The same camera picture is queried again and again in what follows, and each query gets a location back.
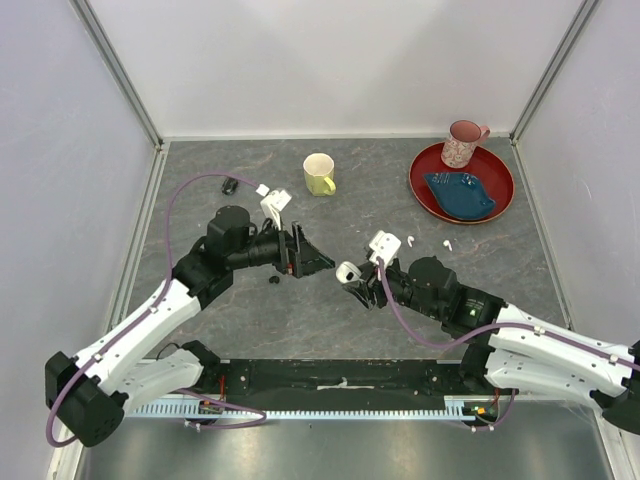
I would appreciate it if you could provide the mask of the white earbud charging case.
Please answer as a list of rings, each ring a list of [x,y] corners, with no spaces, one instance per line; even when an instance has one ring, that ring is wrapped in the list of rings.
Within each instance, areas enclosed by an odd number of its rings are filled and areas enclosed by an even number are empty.
[[[352,262],[344,261],[337,266],[335,276],[340,284],[345,285],[359,281],[362,276],[362,271]]]

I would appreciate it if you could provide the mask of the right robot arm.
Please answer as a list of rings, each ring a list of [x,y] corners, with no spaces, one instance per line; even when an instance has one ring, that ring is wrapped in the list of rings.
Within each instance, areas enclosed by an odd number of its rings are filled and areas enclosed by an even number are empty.
[[[440,322],[464,344],[458,381],[467,392],[518,390],[580,403],[621,430],[639,431],[639,347],[609,343],[548,323],[485,291],[461,284],[435,257],[402,271],[359,266],[344,287],[368,308],[401,307]]]

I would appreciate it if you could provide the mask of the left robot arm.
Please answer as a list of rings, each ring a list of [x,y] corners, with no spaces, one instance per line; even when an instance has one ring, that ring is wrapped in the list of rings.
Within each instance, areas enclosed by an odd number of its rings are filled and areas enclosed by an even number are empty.
[[[334,268],[298,223],[284,229],[273,217],[257,227],[240,206],[220,208],[204,236],[152,295],[117,327],[73,356],[56,352],[44,367],[45,428],[50,445],[94,447],[125,416],[167,393],[193,388],[208,393],[219,382],[219,359],[199,341],[144,367],[139,361],[178,326],[228,290],[237,270],[271,265],[304,278]]]

